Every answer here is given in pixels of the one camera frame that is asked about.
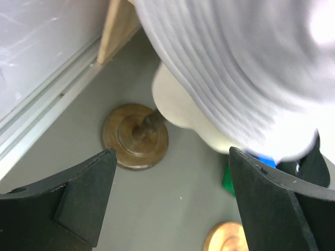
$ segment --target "wooden plank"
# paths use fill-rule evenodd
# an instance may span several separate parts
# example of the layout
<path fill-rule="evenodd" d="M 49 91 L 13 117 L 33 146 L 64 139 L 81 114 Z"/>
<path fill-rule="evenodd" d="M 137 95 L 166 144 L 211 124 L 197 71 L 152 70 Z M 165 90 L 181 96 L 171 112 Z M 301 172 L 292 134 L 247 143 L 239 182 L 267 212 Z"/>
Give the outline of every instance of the wooden plank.
<path fill-rule="evenodd" d="M 98 63 L 107 63 L 139 29 L 133 4 L 128 0 L 110 0 Z"/>

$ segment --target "black object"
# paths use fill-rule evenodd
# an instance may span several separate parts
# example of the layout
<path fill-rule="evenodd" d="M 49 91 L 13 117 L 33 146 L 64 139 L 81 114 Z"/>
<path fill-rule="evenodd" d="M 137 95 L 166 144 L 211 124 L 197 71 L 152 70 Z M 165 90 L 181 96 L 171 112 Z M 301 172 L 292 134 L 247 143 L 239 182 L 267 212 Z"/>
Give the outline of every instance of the black object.
<path fill-rule="evenodd" d="M 114 179 L 114 150 L 0 195 L 0 250 L 89 251 Z"/>
<path fill-rule="evenodd" d="M 280 162 L 277 169 L 321 187 L 329 187 L 330 174 L 327 164 L 320 152 L 318 135 L 312 150 L 302 159 L 291 162 Z"/>
<path fill-rule="evenodd" d="M 335 250 L 335 191 L 234 147 L 229 164 L 249 251 Z"/>

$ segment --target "green block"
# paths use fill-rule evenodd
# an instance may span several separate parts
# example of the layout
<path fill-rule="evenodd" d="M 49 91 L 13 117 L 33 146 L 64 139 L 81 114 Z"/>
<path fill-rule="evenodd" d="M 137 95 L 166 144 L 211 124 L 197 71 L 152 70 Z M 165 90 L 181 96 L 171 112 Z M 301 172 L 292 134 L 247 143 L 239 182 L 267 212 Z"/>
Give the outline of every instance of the green block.
<path fill-rule="evenodd" d="M 225 171 L 224 180 L 222 181 L 222 187 L 235 197 L 235 191 L 234 191 L 234 186 L 232 185 L 229 164 Z"/>

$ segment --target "wooden disc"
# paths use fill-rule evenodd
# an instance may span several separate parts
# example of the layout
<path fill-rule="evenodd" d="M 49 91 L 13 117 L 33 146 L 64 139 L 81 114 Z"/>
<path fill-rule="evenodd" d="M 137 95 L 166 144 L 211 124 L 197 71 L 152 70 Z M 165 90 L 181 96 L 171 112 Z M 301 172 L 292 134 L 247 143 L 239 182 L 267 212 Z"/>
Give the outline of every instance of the wooden disc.
<path fill-rule="evenodd" d="M 204 251 L 248 251 L 242 225 L 227 222 L 215 226 L 206 237 Z"/>
<path fill-rule="evenodd" d="M 166 126 L 150 133 L 142 140 L 133 138 L 134 128 L 141 125 L 152 109 L 138 104 L 116 108 L 107 117 L 102 131 L 105 148 L 116 151 L 117 163 L 124 168 L 140 170 L 156 165 L 165 156 L 169 145 Z"/>

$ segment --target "white panel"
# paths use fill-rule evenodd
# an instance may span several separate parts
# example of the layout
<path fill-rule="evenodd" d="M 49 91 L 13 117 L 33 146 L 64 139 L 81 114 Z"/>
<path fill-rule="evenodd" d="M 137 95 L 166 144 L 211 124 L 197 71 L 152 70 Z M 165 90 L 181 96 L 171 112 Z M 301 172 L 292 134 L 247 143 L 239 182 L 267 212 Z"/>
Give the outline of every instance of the white panel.
<path fill-rule="evenodd" d="M 0 2 L 0 121 L 103 29 L 109 0 Z"/>

